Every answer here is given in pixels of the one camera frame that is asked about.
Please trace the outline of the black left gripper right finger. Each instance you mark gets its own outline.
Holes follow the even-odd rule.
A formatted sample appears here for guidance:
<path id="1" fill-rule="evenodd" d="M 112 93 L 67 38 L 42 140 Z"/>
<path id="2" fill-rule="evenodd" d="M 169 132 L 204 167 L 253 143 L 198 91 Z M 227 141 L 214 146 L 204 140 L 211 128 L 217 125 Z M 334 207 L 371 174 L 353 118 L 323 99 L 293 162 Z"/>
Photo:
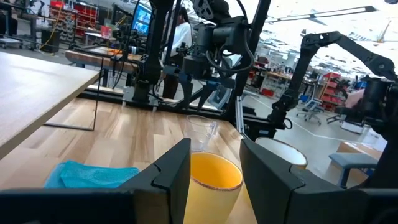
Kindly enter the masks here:
<path id="1" fill-rule="evenodd" d="M 248 139 L 240 161 L 258 223 L 366 223 L 360 190 L 344 190 Z"/>

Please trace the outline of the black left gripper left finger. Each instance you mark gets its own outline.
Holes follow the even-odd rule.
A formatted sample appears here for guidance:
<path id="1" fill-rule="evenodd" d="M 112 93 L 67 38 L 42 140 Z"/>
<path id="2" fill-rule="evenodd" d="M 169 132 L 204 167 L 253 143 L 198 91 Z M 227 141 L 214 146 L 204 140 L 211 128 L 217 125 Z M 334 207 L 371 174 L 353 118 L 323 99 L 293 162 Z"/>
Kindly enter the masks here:
<path id="1" fill-rule="evenodd" d="M 183 223 L 190 185 L 191 139 L 184 138 L 118 187 L 127 197 L 121 223 Z"/>

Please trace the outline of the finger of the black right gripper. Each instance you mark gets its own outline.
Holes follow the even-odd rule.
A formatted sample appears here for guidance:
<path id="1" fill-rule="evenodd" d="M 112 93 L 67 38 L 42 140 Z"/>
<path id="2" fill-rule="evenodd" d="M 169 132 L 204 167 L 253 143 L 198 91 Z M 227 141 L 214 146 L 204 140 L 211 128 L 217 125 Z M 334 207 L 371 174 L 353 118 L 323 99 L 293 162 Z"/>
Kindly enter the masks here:
<path id="1" fill-rule="evenodd" d="M 178 80 L 183 90 L 183 99 L 178 103 L 178 107 L 188 108 L 193 90 L 192 77 L 187 74 L 180 74 Z"/>
<path id="2" fill-rule="evenodd" d="M 205 104 L 205 101 L 208 99 L 208 97 L 212 94 L 212 92 L 215 90 L 214 85 L 205 85 L 202 89 L 201 97 L 197 106 L 197 111 L 200 111 Z"/>

